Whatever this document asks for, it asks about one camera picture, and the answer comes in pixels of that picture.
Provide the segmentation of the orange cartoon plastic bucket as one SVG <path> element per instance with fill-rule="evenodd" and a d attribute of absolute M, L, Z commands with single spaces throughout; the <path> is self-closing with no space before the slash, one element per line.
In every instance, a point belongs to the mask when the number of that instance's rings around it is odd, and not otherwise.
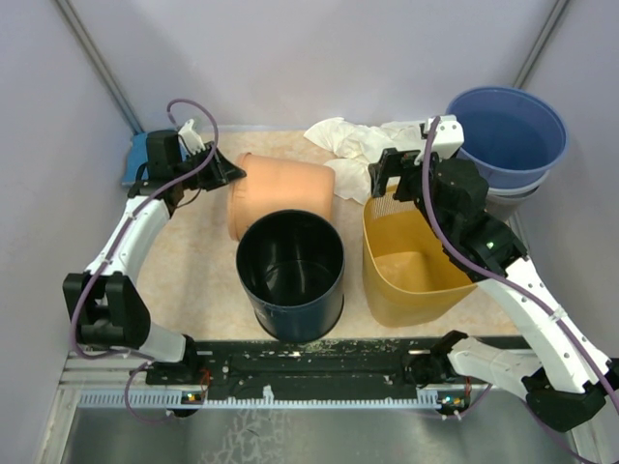
<path fill-rule="evenodd" d="M 316 163 L 244 153 L 236 159 L 246 176 L 233 182 L 227 198 L 227 227 L 240 241 L 260 218 L 281 210 L 333 216 L 335 171 Z"/>

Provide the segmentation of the dark blue cylindrical bin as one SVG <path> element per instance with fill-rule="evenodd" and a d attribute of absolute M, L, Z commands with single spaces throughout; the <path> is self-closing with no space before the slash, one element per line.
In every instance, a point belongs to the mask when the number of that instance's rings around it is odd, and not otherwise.
<path fill-rule="evenodd" d="M 344 246 L 317 214 L 281 210 L 260 218 L 239 242 L 236 270 L 259 325 L 280 341 L 315 341 L 342 314 Z"/>

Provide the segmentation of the grey slotted plastic bin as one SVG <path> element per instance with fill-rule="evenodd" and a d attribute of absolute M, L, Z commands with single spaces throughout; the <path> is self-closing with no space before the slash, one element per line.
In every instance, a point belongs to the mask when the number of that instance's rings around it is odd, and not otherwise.
<path fill-rule="evenodd" d="M 530 199 L 549 175 L 547 171 L 540 179 L 520 188 L 489 188 L 486 197 L 486 211 L 502 221 L 507 221 L 518 207 Z"/>

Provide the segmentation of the yellow slotted plastic basket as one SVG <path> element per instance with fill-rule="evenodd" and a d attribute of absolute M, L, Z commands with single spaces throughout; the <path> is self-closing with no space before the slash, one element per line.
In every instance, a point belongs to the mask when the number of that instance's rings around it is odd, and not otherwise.
<path fill-rule="evenodd" d="M 395 190 L 363 210 L 364 292 L 372 317 L 390 328 L 434 321 L 476 289 L 415 204 L 396 201 Z"/>

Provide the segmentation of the blue plastic bucket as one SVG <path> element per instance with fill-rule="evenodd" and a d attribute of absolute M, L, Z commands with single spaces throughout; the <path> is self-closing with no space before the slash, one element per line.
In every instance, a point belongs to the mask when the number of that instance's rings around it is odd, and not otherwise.
<path fill-rule="evenodd" d="M 555 109 L 516 88 L 464 91 L 448 103 L 446 113 L 463 127 L 458 155 L 474 161 L 494 187 L 531 184 L 568 152 L 568 130 Z"/>

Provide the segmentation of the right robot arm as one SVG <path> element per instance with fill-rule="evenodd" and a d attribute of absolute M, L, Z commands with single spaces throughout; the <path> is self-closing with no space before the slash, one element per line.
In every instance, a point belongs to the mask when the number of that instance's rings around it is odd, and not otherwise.
<path fill-rule="evenodd" d="M 418 386 L 473 377 L 523 400 L 550 429 L 568 432 L 618 402 L 618 361 L 571 321 L 538 275 L 522 241 L 486 210 L 488 183 L 474 162 L 387 149 L 368 168 L 370 194 L 413 202 L 449 260 L 491 296 L 532 350 L 530 357 L 451 331 L 410 369 Z"/>

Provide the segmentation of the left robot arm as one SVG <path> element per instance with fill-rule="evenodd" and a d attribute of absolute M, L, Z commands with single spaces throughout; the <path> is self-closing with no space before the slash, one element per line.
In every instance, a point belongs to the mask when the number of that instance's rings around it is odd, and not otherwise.
<path fill-rule="evenodd" d="M 187 384 L 199 376 L 200 358 L 188 336 L 153 322 L 135 284 L 155 239 L 188 205 L 186 192 L 220 189 L 246 173 L 221 154 L 216 140 L 204 141 L 191 122 L 149 133 L 146 156 L 103 250 L 83 272 L 65 277 L 70 342 L 87 360 L 122 354 L 167 363 L 168 374 Z"/>

